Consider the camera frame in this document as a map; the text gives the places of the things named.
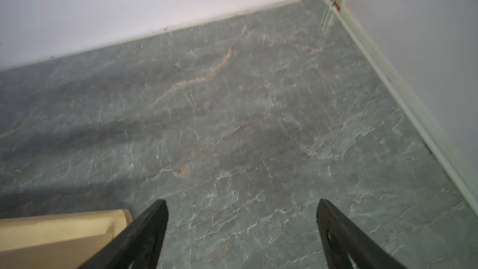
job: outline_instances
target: floor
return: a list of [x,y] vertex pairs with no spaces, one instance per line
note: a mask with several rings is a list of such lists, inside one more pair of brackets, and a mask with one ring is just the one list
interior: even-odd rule
[[0,73],[0,216],[166,199],[159,268],[326,268],[331,200],[409,268],[478,221],[322,0]]

